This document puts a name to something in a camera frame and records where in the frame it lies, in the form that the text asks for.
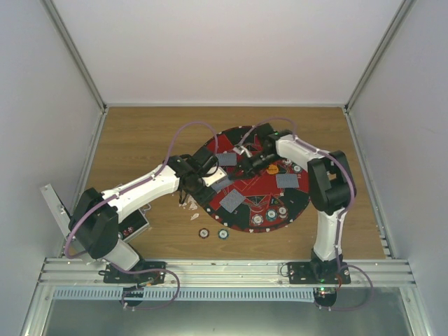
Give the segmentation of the orange big blind button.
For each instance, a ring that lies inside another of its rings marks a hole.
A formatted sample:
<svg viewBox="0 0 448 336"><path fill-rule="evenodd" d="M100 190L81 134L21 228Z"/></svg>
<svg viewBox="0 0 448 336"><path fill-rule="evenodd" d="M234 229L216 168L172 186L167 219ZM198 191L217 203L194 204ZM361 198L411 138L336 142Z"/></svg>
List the orange big blind button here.
<svg viewBox="0 0 448 336"><path fill-rule="evenodd" d="M279 173L279 168L277 167L276 164L270 164L267 168L266 168L266 172L269 175L275 175Z"/></svg>

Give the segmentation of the dealt blue playing card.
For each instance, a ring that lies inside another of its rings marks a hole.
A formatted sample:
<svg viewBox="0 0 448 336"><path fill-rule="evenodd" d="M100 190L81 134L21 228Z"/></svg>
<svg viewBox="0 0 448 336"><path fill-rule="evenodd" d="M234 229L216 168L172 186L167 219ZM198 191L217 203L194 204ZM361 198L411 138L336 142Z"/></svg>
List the dealt blue playing card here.
<svg viewBox="0 0 448 336"><path fill-rule="evenodd" d="M300 187L299 177L297 174L277 174L276 186L278 189L297 189Z"/></svg>

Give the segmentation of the red black chip stack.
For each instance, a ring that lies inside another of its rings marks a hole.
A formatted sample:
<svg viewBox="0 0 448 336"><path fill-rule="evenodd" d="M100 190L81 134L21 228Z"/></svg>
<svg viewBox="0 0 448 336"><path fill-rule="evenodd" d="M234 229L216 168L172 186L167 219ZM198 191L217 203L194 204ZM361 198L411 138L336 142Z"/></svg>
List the red black chip stack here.
<svg viewBox="0 0 448 336"><path fill-rule="evenodd" d="M199 231L199 236L203 239L206 239L209 236L209 231L206 228L202 228Z"/></svg>

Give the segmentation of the red chips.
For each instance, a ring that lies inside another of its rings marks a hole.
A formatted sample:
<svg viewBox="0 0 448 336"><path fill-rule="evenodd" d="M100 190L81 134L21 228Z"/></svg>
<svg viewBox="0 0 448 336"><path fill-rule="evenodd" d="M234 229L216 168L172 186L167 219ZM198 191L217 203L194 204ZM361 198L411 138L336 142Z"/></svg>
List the red chips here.
<svg viewBox="0 0 448 336"><path fill-rule="evenodd" d="M279 208L278 208L278 213L279 213L279 216L280 216L281 218L285 218L285 217L287 217L287 214L288 214L287 208L284 207L284 206L279 207Z"/></svg>

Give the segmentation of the teal blue chip stack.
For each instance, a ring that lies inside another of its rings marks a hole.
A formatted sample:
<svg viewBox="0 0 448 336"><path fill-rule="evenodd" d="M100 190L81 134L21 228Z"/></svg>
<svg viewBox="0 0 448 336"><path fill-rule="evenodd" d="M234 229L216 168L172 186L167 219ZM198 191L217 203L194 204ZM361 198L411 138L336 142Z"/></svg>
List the teal blue chip stack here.
<svg viewBox="0 0 448 336"><path fill-rule="evenodd" d="M226 229L221 229L218 231L218 237L220 239L227 239L229 237L229 232Z"/></svg>

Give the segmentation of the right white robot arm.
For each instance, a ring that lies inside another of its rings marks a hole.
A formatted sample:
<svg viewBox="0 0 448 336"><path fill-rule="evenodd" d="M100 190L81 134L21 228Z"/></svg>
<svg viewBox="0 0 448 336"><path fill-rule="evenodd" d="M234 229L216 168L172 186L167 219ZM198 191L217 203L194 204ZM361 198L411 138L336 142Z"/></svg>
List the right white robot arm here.
<svg viewBox="0 0 448 336"><path fill-rule="evenodd" d="M318 211L310 275L317 283L328 282L342 269L342 228L356 197L346 155L340 150L321 150L290 130L274 130L269 123L252 127L235 145L234 152L242 156L239 171L244 178L255 176L277 159L290 160L306 170L309 198Z"/></svg>

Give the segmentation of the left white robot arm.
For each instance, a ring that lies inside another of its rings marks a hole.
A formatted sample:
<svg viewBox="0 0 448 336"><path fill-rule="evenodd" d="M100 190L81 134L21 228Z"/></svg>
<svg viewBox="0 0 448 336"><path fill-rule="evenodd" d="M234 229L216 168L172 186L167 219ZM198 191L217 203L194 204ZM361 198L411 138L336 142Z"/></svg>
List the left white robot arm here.
<svg viewBox="0 0 448 336"><path fill-rule="evenodd" d="M216 155L201 147L194 155L168 157L153 171L117 188L102 192L90 188L71 217L66 257L72 256L70 245L77 241L92 259L103 259L126 281L138 282L147 267L141 255L119 237L119 225L141 207L177 191L204 205L216 195L214 186L226 178Z"/></svg>

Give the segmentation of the white plastic wrap scraps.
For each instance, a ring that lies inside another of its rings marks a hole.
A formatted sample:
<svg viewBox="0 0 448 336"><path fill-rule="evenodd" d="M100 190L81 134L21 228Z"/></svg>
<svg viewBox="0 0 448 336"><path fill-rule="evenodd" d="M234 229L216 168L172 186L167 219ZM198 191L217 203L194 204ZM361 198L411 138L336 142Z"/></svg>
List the white plastic wrap scraps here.
<svg viewBox="0 0 448 336"><path fill-rule="evenodd" d="M199 218L199 216L200 216L199 205L191 195L188 195L184 199L181 199L178 206L180 208L182 208L184 210L188 210L190 212L190 220L191 221Z"/></svg>

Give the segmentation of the round red black poker mat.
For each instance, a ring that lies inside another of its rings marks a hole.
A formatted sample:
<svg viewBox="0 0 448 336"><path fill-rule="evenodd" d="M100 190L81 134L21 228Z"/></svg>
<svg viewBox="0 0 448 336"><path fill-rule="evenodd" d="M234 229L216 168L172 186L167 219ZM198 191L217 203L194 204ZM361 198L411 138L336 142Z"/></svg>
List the round red black poker mat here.
<svg viewBox="0 0 448 336"><path fill-rule="evenodd" d="M308 178L301 165L279 159L253 178L220 188L202 208L229 229L271 232L289 225L307 208Z"/></svg>

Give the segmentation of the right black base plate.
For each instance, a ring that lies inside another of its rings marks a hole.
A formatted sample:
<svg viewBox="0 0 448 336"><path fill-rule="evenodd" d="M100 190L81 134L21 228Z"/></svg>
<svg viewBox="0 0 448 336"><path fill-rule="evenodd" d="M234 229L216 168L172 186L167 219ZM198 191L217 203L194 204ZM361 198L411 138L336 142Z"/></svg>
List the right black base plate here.
<svg viewBox="0 0 448 336"><path fill-rule="evenodd" d="M336 264L321 265L312 261L287 262L281 268L281 273L288 278L290 284L337 285L351 283L350 274L345 274L344 270L338 270Z"/></svg>

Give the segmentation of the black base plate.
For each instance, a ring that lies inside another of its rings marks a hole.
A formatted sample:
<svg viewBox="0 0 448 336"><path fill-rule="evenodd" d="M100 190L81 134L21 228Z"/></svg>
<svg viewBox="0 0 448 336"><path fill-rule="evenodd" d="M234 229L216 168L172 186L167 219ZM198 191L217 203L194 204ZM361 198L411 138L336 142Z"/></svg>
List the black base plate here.
<svg viewBox="0 0 448 336"><path fill-rule="evenodd" d="M100 270L98 275L103 277L105 284L163 284L165 281L165 268L163 261L139 261L130 271L121 272L112 265L107 265L105 270Z"/></svg>
<svg viewBox="0 0 448 336"><path fill-rule="evenodd" d="M281 273L288 278L290 284L337 285L351 283L350 274L345 274L344 270L338 270L336 264L321 265L312 261L287 262L281 268Z"/></svg>

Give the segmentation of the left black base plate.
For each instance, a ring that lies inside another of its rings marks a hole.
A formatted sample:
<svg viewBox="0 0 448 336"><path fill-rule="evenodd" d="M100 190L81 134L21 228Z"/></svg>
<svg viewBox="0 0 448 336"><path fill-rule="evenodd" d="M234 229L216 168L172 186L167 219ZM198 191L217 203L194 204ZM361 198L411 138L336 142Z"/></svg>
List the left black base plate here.
<svg viewBox="0 0 448 336"><path fill-rule="evenodd" d="M163 284L165 281L165 268L163 261L139 261L130 271L121 272L112 265L107 265L105 270L100 270L98 275L103 277L105 284Z"/></svg>

